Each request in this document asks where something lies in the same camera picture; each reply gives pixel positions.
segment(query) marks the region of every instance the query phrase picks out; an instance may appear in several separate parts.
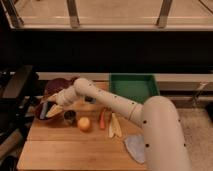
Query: carrot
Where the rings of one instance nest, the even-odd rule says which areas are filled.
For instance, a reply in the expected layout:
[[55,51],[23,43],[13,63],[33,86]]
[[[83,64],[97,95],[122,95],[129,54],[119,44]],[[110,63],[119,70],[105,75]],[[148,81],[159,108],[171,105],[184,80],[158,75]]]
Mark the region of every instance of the carrot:
[[105,129],[105,119],[104,119],[104,113],[106,112],[106,108],[102,108],[101,113],[100,113],[100,120],[99,120],[99,128],[100,129]]

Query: towel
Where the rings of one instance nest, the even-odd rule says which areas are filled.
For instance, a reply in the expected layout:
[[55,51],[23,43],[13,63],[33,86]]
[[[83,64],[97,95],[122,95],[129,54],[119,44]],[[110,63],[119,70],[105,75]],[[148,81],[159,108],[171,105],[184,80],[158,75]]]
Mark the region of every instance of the towel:
[[140,164],[145,162],[145,145],[142,135],[130,135],[124,140],[124,144],[134,160]]

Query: green plastic tray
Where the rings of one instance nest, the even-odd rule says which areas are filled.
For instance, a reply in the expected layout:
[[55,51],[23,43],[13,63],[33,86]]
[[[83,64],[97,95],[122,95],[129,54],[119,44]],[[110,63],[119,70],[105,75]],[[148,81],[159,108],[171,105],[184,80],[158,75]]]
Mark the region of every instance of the green plastic tray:
[[149,97],[160,95],[155,77],[141,74],[110,74],[109,89],[112,93],[144,103]]

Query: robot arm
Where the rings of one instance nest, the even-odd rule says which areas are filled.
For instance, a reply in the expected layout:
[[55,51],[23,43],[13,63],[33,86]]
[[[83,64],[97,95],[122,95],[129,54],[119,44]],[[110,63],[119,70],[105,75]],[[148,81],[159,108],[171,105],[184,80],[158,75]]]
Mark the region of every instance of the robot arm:
[[101,90],[85,78],[78,78],[73,86],[58,93],[56,103],[61,106],[69,105],[79,96],[93,97],[143,128],[149,170],[191,170],[180,119],[169,99],[155,96],[141,105]]

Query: wooden cutting board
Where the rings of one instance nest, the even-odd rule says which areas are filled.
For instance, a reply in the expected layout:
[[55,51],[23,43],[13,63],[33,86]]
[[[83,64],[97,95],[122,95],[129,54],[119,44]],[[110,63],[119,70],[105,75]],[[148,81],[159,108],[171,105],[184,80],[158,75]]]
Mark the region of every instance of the wooden cutting board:
[[108,138],[110,111],[105,114],[106,129],[99,129],[102,104],[88,104],[79,100],[70,108],[77,119],[88,116],[92,121],[90,132],[81,132],[69,126],[58,116],[51,121],[35,119],[18,162],[18,170],[146,170],[128,154],[123,140],[132,134],[142,134],[141,128],[119,114],[122,138]]

